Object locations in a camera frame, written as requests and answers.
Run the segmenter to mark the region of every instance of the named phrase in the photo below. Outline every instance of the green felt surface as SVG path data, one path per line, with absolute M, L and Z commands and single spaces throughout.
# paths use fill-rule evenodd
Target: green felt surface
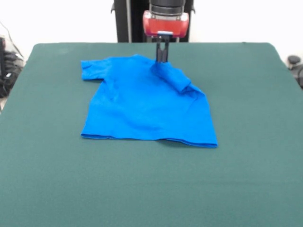
M 80 60 L 135 53 L 155 44 L 34 47 L 0 116 L 0 226 L 302 227 L 303 93 L 274 47 L 171 45 L 216 149 L 81 138 L 99 81 Z

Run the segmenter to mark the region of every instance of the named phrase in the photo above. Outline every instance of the t-shirt sleeve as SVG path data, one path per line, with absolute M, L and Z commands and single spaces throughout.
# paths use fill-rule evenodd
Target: t-shirt sleeve
M 106 79 L 116 65 L 117 60 L 113 57 L 104 60 L 81 61 L 82 79 Z

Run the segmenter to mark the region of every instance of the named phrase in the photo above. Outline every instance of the white backdrop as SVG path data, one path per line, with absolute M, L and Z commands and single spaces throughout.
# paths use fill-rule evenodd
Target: white backdrop
M 113 0 L 7 0 L 0 20 L 25 57 L 36 43 L 116 42 Z M 270 42 L 303 57 L 303 0 L 195 0 L 191 42 Z M 0 27 L 0 34 L 6 34 Z

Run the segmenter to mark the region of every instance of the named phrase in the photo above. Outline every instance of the black cable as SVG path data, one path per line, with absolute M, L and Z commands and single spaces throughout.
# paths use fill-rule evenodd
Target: black cable
M 1 24 L 2 27 L 8 32 L 9 39 L 10 39 L 11 43 L 13 44 L 14 48 L 16 49 L 16 51 L 21 55 L 22 58 L 24 58 L 23 55 L 21 54 L 21 51 L 20 51 L 20 50 L 16 47 L 16 45 L 14 44 L 13 39 L 12 39 L 11 36 L 10 36 L 9 29 L 8 29 L 7 27 L 5 27 L 4 24 L 3 24 L 1 21 L 0 21 L 0 24 Z
M 303 67 L 301 67 L 301 68 L 299 69 L 299 71 L 298 71 L 298 84 L 299 84 L 300 87 L 301 87 L 301 78 L 300 78 L 301 72 L 303 72 Z

